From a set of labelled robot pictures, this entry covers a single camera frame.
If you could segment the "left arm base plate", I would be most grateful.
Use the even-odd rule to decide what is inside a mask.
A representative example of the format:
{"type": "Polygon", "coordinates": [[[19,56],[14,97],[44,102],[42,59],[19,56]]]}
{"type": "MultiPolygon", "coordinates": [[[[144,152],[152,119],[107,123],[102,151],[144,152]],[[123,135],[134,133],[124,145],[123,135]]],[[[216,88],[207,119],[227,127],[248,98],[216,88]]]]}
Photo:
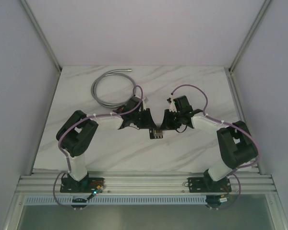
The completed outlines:
{"type": "Polygon", "coordinates": [[[102,177],[87,177],[81,181],[76,181],[71,177],[61,179],[61,193],[91,193],[97,190],[98,186],[104,184],[102,177]]]}

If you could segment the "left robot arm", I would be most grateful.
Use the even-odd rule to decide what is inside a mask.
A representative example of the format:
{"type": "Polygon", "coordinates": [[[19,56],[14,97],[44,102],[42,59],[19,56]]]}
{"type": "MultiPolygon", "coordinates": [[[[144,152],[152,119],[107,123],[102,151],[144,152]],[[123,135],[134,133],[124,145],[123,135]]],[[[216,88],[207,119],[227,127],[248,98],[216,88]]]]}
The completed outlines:
{"type": "Polygon", "coordinates": [[[120,130],[135,126],[137,129],[156,128],[150,109],[139,97],[131,97],[125,104],[109,114],[88,116],[75,111],[56,134],[59,150],[65,155],[71,187],[78,193],[88,189],[88,171],[84,152],[97,131],[120,130]]]}

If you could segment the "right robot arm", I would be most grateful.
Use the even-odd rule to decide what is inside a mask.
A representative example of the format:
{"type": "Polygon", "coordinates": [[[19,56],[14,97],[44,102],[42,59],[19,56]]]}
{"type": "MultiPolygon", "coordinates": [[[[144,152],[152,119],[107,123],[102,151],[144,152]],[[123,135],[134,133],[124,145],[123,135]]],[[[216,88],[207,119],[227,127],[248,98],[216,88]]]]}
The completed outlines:
{"type": "Polygon", "coordinates": [[[170,96],[167,101],[170,107],[165,110],[161,129],[175,130],[185,125],[217,138],[221,159],[204,172],[203,186],[206,190],[216,190],[220,180],[258,157],[258,150],[244,122],[227,124],[210,118],[203,110],[194,110],[185,95],[175,99],[170,96]]]}

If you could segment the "black fuse box base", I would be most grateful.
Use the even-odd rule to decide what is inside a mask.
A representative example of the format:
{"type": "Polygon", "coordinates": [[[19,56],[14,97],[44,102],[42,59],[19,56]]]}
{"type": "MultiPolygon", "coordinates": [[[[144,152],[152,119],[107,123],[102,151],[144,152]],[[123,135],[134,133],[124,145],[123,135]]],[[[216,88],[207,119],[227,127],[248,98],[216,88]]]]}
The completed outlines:
{"type": "Polygon", "coordinates": [[[150,139],[161,139],[163,138],[163,131],[160,129],[149,129],[150,139]]]}

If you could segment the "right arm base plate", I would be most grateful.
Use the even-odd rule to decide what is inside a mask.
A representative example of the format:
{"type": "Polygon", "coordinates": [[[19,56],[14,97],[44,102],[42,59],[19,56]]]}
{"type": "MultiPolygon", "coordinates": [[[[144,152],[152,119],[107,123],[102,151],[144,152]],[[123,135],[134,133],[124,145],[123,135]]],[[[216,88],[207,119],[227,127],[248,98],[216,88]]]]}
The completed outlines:
{"type": "Polygon", "coordinates": [[[206,177],[189,177],[187,179],[190,193],[229,193],[232,191],[228,178],[213,181],[206,177]]]}

